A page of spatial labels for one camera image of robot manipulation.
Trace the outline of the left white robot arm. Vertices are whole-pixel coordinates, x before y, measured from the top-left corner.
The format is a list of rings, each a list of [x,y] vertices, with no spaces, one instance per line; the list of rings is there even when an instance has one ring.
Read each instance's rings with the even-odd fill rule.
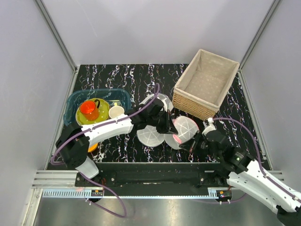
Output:
[[[67,169],[77,170],[85,176],[89,185],[97,186],[102,180],[102,175],[95,162],[88,157],[88,149],[102,141],[132,131],[139,133],[146,129],[154,129],[161,136],[177,134],[171,119],[172,109],[173,104],[169,98],[160,100],[153,97],[136,109],[110,120],[83,126],[71,123],[57,140],[55,154],[62,157],[61,164]]]

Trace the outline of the pink-trimmed mesh laundry bag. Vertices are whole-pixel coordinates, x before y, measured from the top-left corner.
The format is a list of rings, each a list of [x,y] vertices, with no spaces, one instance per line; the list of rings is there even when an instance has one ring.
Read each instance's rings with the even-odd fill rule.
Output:
[[[178,134],[165,134],[164,141],[175,150],[180,149],[180,145],[191,140],[199,131],[198,125],[191,118],[179,116],[172,120]]]

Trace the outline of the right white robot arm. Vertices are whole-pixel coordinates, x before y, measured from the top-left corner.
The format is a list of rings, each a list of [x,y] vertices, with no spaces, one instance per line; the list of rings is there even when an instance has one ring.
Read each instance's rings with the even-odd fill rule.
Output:
[[[301,224],[301,193],[266,171],[249,152],[232,146],[221,132],[198,132],[187,141],[176,141],[180,148],[207,152],[221,164],[223,169],[213,176],[216,185],[240,189],[268,207],[285,226]]]

